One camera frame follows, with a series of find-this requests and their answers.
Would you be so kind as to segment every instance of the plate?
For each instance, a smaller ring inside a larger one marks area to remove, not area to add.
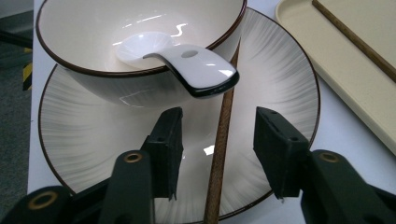
[[[317,77],[299,44],[253,9],[242,25],[241,78],[234,90],[221,217],[242,212],[271,193],[253,151],[256,106],[283,114],[311,141],[319,118]],[[184,152],[177,200],[155,199],[156,222],[203,220],[221,100],[193,99],[180,105]],[[122,152],[141,148],[165,109],[113,105],[55,66],[39,110],[39,135],[49,166],[65,186],[80,192],[108,178]]]
[[[321,0],[339,20],[396,66],[396,1]],[[283,0],[276,19],[303,46],[318,74],[396,155],[396,84],[311,0]]]

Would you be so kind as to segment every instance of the white tabletop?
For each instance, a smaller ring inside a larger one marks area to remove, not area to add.
[[[35,0],[35,16],[42,2],[43,0]],[[248,0],[247,4],[274,18],[278,2],[279,0]],[[42,49],[36,36],[34,49],[28,192],[60,185],[44,159],[38,138],[40,97],[55,61]],[[319,86],[320,122],[312,149],[327,149],[343,155],[367,183],[396,194],[396,157],[322,79],[319,79]],[[300,200],[286,199],[281,202],[271,196],[222,223],[304,223]]]

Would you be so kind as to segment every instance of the chopstick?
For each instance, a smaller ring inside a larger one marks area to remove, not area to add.
[[[238,52],[239,46],[231,60],[231,64],[234,67],[237,65]],[[210,170],[209,184],[206,194],[204,223],[208,224],[219,222],[222,180],[232,107],[233,88],[224,93],[221,104],[219,125],[216,133],[215,150],[213,152],[212,167]]]
[[[396,82],[396,69],[388,63],[374,49],[360,39],[345,24],[338,20],[325,6],[318,0],[313,0],[312,5],[325,16],[341,33],[346,36],[358,49],[360,49],[373,63],[375,63],[390,79]]]

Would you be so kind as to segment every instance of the bowl rim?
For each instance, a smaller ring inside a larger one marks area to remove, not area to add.
[[[84,68],[78,65],[75,65],[73,63],[70,63],[61,57],[59,57],[55,52],[53,52],[45,43],[43,35],[40,32],[40,19],[41,19],[41,13],[43,11],[43,8],[45,7],[46,3],[50,0],[44,0],[42,5],[40,6],[40,9],[38,10],[36,20],[35,20],[35,29],[36,29],[36,35],[38,42],[48,53],[48,55],[60,66],[68,68],[74,72],[81,73],[82,75],[86,76],[92,76],[92,77],[109,77],[109,78],[120,78],[120,77],[144,77],[144,76],[149,76],[149,75],[155,75],[163,72],[169,71],[168,67],[160,66],[160,67],[155,67],[155,68],[150,68],[150,69],[144,69],[144,70],[139,70],[139,71],[131,71],[131,72],[108,72],[108,71],[100,71],[100,70],[93,70],[89,68]],[[207,49],[213,50],[216,47],[218,47],[221,43],[223,43],[238,27],[242,19],[244,18],[245,12],[247,11],[248,7],[248,0],[243,0],[241,9],[239,11],[239,14],[236,18],[236,20],[233,22],[231,27],[221,36],[219,37],[215,42],[207,46]]]

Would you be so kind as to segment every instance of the yellow and black tape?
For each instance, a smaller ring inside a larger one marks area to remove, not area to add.
[[[25,53],[31,52],[31,49],[25,49]],[[23,90],[29,91],[32,89],[32,72],[33,63],[30,62],[23,67]]]

